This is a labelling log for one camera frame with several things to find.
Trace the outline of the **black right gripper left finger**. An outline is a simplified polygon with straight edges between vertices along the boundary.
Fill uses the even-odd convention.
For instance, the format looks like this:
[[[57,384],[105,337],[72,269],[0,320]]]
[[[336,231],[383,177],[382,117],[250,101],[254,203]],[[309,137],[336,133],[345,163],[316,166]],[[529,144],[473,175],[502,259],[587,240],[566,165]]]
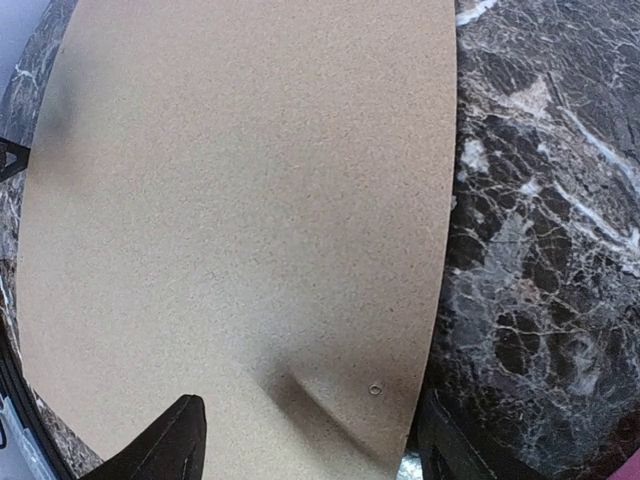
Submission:
[[[200,480],[206,452],[205,404],[183,395],[118,454],[82,480]]]

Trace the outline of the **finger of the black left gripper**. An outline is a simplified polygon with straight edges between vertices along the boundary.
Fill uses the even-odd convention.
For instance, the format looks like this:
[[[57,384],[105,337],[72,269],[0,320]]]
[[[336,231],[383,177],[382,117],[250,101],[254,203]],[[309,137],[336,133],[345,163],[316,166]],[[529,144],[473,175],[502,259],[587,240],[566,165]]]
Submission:
[[[30,149],[5,138],[0,139],[0,181],[5,182],[28,167]]]

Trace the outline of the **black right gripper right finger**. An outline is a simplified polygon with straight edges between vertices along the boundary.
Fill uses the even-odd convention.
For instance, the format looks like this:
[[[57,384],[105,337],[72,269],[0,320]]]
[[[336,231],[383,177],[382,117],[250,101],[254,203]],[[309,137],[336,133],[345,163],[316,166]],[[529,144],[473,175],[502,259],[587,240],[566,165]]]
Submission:
[[[421,391],[409,438],[424,479],[542,479],[435,388]]]

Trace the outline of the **light wooden picture frame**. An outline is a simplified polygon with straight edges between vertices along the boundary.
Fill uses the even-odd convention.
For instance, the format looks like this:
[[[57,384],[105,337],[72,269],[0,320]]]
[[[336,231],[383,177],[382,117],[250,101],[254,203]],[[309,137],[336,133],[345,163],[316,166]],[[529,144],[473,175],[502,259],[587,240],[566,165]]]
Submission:
[[[637,450],[608,480],[640,480],[640,451]]]

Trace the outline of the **brown cardboard backing board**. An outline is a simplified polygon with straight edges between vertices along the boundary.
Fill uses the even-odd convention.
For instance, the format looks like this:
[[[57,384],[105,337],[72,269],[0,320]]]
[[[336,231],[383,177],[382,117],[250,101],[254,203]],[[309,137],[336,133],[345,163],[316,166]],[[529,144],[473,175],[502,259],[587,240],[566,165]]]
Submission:
[[[392,479],[450,215],[450,1],[81,1],[16,273],[25,376],[100,457],[184,394],[208,479]]]

